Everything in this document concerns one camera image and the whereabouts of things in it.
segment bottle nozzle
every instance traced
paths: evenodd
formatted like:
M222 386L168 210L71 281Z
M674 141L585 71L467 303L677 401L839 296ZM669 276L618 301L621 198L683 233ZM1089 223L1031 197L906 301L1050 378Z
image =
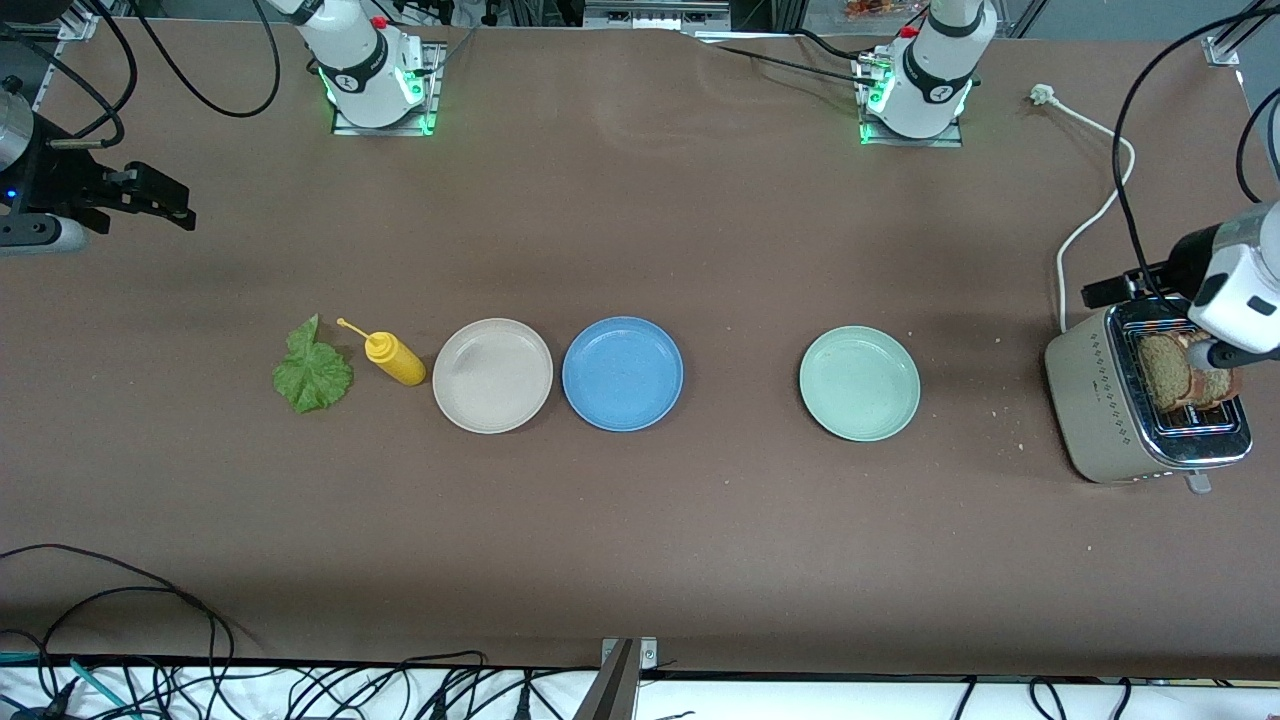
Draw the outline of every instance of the bottle nozzle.
M348 323L348 322L347 322L346 319L343 319L343 318L338 318L338 324L339 324L339 325L342 325L342 327L344 327L344 328L347 328L348 331L353 331L353 332L356 332L357 334L360 334L360 337L362 337L362 338L365 338L365 340L369 340L369 334L367 334L367 333L365 333L365 331L362 331L362 329L357 328L356 325L352 325L352 324L351 324L351 323Z

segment green leaf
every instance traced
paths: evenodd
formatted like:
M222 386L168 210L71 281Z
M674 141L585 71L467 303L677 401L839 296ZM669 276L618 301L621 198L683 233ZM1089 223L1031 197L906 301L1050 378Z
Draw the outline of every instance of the green leaf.
M271 373L275 391L297 413L328 407L342 400L351 387L351 365L330 345L316 342L320 316L312 315L285 338L288 355Z
M297 327L289 337L284 338L284 345L289 352L302 352L316 341L316 331L320 328L320 315L311 315L311 319Z

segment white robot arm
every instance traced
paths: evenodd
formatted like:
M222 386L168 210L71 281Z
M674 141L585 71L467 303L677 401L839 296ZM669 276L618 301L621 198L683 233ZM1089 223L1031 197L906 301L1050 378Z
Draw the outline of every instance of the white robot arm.
M933 0L919 35L877 49L888 55L890 69L867 109L904 137L940 135L963 111L973 70L995 35L989 1Z
M385 127L424 101L412 67L422 54L420 38L385 23L375 27L360 0L268 1L297 26L330 100L351 123Z
M1187 319L1216 340L1197 343L1199 368L1235 368L1280 359L1280 202L1257 204L1235 218L1184 236L1151 266L1161 293L1192 301ZM1142 273L1085 286L1084 304L1102 307L1142 296Z

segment brown table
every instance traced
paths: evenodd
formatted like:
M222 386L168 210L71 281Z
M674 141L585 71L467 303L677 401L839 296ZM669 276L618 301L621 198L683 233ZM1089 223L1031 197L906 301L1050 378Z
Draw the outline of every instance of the brown table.
M159 24L211 97L265 92L255 26ZM686 669L1280 673L1277 369L1248 373L1253 455L1194 497L1075 475L1041 365L1053 252L1110 188L1100 137L1025 94L1050 82L1110 123L1156 45L996 42L965 147L919 151L859 146L836 81L671 32L480 31L435 137L357 140L326 133L291 28L279 99L241 122L127 29L142 82L101 159L189 184L200 228L116 217L83 254L0 263L3 544L137 562L268 657L582 664L603 635L645 634ZM751 46L838 69L792 40ZM106 32L65 59L122 85ZM95 113L65 79L45 111ZM1153 256L1245 205L1244 118L1234 73L1198 49L1139 96L1132 192ZM1069 256L1076 310L1076 287L1132 264L1111 214ZM557 387L527 427L481 437L330 325L356 382L297 416L270 374L312 313L424 354L511 316L557 359L589 323L643 315L680 343L685 393L609 434ZM919 365L919 414L887 442L840 441L800 401L801 354L842 324ZM120 582L14 561L0 615L42 626ZM120 598L54 650L200 655L202 628Z

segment metal clamp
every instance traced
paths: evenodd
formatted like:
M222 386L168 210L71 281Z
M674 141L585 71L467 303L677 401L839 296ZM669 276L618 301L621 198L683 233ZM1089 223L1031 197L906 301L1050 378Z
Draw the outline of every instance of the metal clamp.
M573 720L632 720L636 691L640 687L640 667L644 662L657 665L658 641L605 638L602 655L604 664L591 680L591 687L573 714Z
M1280 0L1252 0L1240 13L1252 13L1276 6L1280 6ZM1239 65L1240 56L1236 54L1236 50L1272 17L1275 15L1239 20L1228 26L1220 35L1206 37L1201 41L1201 46L1204 49L1204 59L1210 65L1217 68Z

